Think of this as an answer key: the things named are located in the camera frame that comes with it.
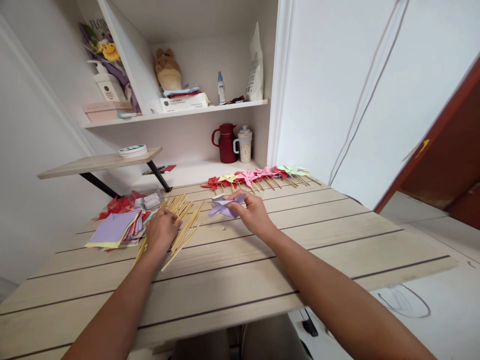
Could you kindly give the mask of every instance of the left hand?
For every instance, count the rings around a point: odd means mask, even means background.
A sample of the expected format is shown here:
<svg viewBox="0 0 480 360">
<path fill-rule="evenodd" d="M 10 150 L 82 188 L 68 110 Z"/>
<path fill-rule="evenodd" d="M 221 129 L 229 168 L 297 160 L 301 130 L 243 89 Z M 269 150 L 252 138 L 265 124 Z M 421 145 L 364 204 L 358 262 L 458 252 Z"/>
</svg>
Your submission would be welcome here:
<svg viewBox="0 0 480 360">
<path fill-rule="evenodd" d="M 146 224 L 146 238 L 148 253 L 163 257 L 177 236 L 177 230 L 182 221 L 177 221 L 177 215 L 167 209 L 160 208 Z"/>
</svg>

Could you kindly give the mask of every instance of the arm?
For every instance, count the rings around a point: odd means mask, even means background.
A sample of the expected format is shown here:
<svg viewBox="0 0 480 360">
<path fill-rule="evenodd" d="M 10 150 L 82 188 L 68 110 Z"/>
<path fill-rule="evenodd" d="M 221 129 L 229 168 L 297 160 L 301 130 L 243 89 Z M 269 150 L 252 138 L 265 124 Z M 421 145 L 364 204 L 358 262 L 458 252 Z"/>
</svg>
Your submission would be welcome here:
<svg viewBox="0 0 480 360">
<path fill-rule="evenodd" d="M 182 224 L 159 209 L 147 224 L 148 247 L 130 273 L 90 321 L 63 360 L 126 359 L 150 295 L 152 279 Z"/>
<path fill-rule="evenodd" d="M 278 230 L 262 199 L 247 194 L 246 208 L 229 206 L 275 253 L 306 303 L 354 359 L 435 359 L 384 306 L 355 281 Z"/>
</svg>

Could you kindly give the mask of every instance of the white bag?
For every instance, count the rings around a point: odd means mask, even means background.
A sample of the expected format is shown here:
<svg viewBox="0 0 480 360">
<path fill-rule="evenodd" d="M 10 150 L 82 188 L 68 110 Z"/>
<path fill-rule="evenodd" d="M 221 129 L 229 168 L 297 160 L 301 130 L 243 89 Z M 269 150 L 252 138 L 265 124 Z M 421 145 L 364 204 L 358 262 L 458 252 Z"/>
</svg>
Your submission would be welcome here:
<svg viewBox="0 0 480 360">
<path fill-rule="evenodd" d="M 246 86 L 247 101 L 264 99 L 264 55 L 260 46 L 259 23 L 250 42 L 250 74 Z"/>
</svg>

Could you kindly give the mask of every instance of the stuffed toy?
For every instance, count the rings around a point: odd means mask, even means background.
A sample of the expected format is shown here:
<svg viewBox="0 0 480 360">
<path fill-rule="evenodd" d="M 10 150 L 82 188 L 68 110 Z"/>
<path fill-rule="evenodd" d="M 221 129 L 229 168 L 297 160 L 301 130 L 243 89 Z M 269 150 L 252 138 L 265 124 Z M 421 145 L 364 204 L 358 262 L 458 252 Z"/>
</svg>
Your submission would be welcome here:
<svg viewBox="0 0 480 360">
<path fill-rule="evenodd" d="M 97 51 L 102 53 L 105 59 L 111 63 L 120 60 L 120 54 L 114 42 L 108 42 L 106 39 L 99 41 Z"/>
<path fill-rule="evenodd" d="M 182 89 L 182 75 L 180 66 L 174 59 L 172 49 L 165 52 L 159 48 L 156 51 L 155 73 L 163 90 L 175 91 Z"/>
</svg>

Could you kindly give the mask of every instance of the stack of colored paper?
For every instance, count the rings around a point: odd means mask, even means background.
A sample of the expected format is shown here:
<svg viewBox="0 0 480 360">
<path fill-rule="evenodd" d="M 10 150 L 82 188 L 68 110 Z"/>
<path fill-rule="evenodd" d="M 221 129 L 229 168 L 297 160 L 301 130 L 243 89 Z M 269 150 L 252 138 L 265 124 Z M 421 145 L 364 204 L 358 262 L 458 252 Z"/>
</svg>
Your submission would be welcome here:
<svg viewBox="0 0 480 360">
<path fill-rule="evenodd" d="M 142 211 L 141 209 L 111 213 L 98 226 L 85 247 L 110 251 L 136 246 L 145 236 L 146 224 L 152 215 L 151 211 Z"/>
</svg>

